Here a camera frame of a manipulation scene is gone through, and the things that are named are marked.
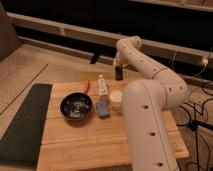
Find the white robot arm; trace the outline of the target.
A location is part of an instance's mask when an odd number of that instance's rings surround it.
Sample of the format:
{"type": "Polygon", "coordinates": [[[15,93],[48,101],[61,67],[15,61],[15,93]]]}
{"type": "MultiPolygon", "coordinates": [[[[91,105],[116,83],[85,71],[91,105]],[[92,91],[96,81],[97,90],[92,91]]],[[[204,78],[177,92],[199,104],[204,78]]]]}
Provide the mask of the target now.
{"type": "Polygon", "coordinates": [[[180,171],[166,131],[162,112],[181,105],[186,82],[173,70],[140,51],[133,36],[117,41],[116,66],[133,65],[143,77],[123,90],[125,120],[133,171],[180,171]]]}

